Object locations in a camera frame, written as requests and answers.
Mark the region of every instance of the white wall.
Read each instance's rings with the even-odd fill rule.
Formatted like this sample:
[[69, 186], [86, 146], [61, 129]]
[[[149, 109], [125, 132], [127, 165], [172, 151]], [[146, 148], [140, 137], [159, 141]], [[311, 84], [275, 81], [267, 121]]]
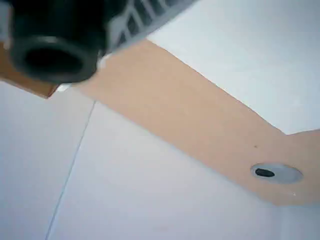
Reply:
[[287, 206], [281, 214], [281, 240], [320, 239], [320, 205]]

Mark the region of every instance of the white surface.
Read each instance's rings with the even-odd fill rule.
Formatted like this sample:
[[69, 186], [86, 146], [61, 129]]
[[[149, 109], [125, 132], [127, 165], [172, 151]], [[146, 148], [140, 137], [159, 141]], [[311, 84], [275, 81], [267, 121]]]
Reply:
[[281, 240], [319, 240], [320, 205], [282, 209]]
[[320, 129], [319, 12], [318, 0], [199, 0], [149, 39], [293, 134]]
[[96, 104], [50, 240], [279, 239], [279, 209]]
[[0, 82], [0, 239], [44, 240], [93, 101]]

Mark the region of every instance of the black cylindrical object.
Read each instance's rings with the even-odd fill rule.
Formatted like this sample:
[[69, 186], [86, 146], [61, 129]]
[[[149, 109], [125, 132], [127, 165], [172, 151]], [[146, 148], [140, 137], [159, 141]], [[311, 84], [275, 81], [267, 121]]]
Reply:
[[90, 78], [105, 54], [105, 0], [13, 1], [9, 54], [15, 67], [52, 83]]

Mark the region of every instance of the ceiling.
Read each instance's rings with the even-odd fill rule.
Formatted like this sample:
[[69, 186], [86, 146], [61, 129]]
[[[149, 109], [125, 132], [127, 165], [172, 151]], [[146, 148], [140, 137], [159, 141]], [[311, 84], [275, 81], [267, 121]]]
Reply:
[[285, 134], [320, 128], [320, 2], [199, 0], [148, 39]]

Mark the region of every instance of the round light fixture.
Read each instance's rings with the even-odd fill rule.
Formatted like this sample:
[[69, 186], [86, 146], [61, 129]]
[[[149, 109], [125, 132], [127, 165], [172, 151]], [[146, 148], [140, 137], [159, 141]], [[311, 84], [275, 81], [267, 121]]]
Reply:
[[281, 163], [259, 163], [251, 168], [251, 173], [256, 178], [274, 184], [294, 184], [303, 178], [298, 169]]

